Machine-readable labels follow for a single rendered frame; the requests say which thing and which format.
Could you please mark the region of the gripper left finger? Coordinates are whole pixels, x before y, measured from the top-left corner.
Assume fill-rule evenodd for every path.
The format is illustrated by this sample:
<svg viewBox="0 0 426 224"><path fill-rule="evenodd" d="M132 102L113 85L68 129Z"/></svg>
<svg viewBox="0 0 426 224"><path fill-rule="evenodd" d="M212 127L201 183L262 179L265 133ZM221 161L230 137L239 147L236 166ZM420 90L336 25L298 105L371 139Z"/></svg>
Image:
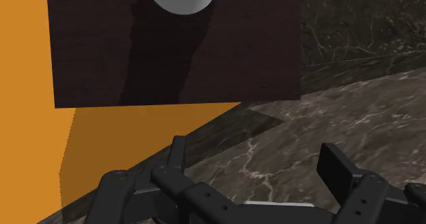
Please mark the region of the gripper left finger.
<svg viewBox="0 0 426 224"><path fill-rule="evenodd" d="M238 206L205 182L184 175L186 137L175 136L167 162L142 172L104 174L84 224L238 224Z"/></svg>

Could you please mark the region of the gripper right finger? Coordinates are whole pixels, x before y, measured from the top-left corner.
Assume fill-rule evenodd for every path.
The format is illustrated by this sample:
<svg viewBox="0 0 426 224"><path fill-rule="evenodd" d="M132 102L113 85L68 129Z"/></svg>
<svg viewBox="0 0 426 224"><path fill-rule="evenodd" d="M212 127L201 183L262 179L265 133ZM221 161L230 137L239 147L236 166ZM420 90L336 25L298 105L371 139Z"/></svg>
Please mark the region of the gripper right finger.
<svg viewBox="0 0 426 224"><path fill-rule="evenodd" d="M340 205L330 224L426 224L426 184L397 188L333 143L321 144L316 170Z"/></svg>

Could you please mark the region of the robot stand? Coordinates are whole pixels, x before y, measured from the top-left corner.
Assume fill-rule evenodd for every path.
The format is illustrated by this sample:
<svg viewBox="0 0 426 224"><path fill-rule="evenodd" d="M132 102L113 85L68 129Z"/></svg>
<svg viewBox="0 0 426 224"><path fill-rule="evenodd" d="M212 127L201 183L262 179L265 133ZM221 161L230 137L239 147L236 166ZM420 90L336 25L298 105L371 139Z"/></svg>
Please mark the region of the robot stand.
<svg viewBox="0 0 426 224"><path fill-rule="evenodd" d="M55 106L297 100L300 0L47 0Z"/></svg>

